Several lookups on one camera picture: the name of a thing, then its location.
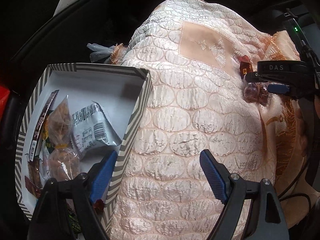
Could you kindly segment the green purple snack packet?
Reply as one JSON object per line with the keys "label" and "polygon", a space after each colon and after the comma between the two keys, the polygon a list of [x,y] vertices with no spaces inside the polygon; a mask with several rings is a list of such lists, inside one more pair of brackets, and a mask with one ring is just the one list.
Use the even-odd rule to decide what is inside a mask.
{"label": "green purple snack packet", "polygon": [[69,222],[71,224],[73,232],[76,235],[78,235],[79,233],[81,233],[81,227],[75,212],[72,210],[72,208],[68,204],[67,204],[67,211],[68,211]]}

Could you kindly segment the red Golden Crown snack bar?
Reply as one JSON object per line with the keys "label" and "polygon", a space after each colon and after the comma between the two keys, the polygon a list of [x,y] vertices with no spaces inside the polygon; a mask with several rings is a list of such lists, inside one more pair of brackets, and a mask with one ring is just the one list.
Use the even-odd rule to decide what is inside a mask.
{"label": "red Golden Crown snack bar", "polygon": [[37,187],[27,176],[24,177],[25,179],[25,187],[26,189],[37,199],[41,196],[42,189]]}

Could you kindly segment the small red candy packet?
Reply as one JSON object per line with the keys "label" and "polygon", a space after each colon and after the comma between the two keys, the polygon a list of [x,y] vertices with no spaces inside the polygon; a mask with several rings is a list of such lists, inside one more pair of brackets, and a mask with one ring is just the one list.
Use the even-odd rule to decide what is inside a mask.
{"label": "small red candy packet", "polygon": [[240,62],[240,76],[243,79],[247,73],[253,72],[252,63],[247,55],[239,57],[238,60]]}

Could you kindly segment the clear bag of nuts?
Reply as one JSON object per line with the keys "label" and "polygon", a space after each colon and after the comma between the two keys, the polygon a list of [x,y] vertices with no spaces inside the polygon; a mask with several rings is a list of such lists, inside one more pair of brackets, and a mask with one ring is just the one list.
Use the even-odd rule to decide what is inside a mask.
{"label": "clear bag of nuts", "polygon": [[48,116],[48,138],[53,147],[48,166],[50,176],[57,181],[72,180],[80,173],[80,158],[71,144],[72,128],[68,97],[65,97]]}

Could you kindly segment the cream embroidered cloth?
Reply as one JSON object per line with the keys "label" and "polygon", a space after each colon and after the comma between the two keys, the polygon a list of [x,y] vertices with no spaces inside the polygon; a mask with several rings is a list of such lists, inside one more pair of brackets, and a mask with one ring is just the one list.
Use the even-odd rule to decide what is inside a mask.
{"label": "cream embroidered cloth", "polygon": [[239,57],[298,60],[286,31],[260,32],[223,5],[166,0],[133,34],[122,65],[145,68],[153,90],[137,131],[108,232],[111,239],[206,239],[223,208],[200,167],[210,150],[230,172],[269,179],[288,226],[319,197],[298,173],[305,163],[298,105],[271,94],[243,97]]}

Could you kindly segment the grey barcode packet in box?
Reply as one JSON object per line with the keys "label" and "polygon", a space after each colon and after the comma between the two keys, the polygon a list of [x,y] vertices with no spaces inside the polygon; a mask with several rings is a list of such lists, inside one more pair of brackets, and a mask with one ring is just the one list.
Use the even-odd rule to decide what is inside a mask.
{"label": "grey barcode packet in box", "polygon": [[93,149],[121,144],[119,135],[97,102],[73,113],[72,122],[71,142],[80,159]]}

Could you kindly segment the dark brown snack bar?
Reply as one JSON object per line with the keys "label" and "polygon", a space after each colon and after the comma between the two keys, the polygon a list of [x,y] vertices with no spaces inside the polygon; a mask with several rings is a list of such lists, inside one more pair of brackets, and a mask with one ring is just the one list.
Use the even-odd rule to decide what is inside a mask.
{"label": "dark brown snack bar", "polygon": [[41,114],[40,114],[39,119],[38,119],[36,126],[35,126],[35,130],[33,132],[33,137],[32,137],[32,141],[31,141],[31,145],[30,145],[30,149],[29,149],[29,154],[28,154],[29,161],[34,160],[35,151],[37,149],[37,145],[40,140],[40,135],[41,135],[44,121],[46,119],[49,108],[50,108],[51,104],[53,103],[55,97],[57,96],[58,92],[59,92],[59,90],[54,90],[53,92],[51,92],[49,98],[47,99],[47,101],[41,111]]}

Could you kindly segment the striped cardboard box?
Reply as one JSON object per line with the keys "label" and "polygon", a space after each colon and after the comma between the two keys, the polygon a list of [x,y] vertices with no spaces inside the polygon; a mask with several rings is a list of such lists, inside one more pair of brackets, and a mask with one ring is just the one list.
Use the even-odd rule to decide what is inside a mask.
{"label": "striped cardboard box", "polygon": [[107,239],[151,90],[144,68],[46,67],[16,147],[16,195],[29,239]]}

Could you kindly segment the red object at left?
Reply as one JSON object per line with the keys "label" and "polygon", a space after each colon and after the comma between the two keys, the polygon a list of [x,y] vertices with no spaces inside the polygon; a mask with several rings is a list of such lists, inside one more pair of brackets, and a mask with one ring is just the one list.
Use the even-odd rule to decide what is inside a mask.
{"label": "red object at left", "polygon": [[5,86],[0,85],[0,119],[2,118],[2,115],[4,113],[9,95],[10,95],[10,90]]}

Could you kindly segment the grey plastic bag knot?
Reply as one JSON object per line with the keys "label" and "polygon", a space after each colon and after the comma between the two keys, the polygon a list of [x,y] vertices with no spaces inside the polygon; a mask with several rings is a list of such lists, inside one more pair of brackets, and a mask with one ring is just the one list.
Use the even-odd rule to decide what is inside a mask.
{"label": "grey plastic bag knot", "polygon": [[116,46],[105,47],[98,45],[96,43],[88,43],[87,48],[90,49],[92,52],[90,53],[90,61],[91,62],[98,62],[104,60],[104,63],[108,62],[111,58],[111,55],[114,51]]}

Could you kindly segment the white paper sheet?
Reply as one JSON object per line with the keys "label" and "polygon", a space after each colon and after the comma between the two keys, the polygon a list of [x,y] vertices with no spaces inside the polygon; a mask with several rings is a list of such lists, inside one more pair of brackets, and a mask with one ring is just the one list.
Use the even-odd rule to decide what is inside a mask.
{"label": "white paper sheet", "polygon": [[77,0],[59,0],[53,16],[55,16],[56,14],[58,14],[59,12],[61,12],[62,10],[64,10],[76,1]]}

